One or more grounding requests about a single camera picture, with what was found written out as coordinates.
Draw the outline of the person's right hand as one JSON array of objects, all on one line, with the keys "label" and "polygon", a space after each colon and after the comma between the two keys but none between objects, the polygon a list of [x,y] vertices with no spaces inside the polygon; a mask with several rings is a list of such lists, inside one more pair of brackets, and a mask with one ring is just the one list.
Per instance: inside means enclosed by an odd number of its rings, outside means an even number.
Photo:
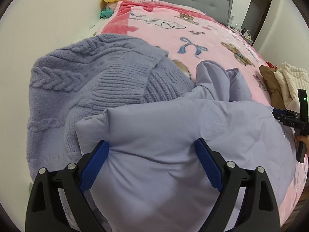
[{"label": "person's right hand", "polygon": [[303,142],[306,147],[306,155],[309,156],[309,136],[294,136],[294,142],[296,145],[298,142]]}]

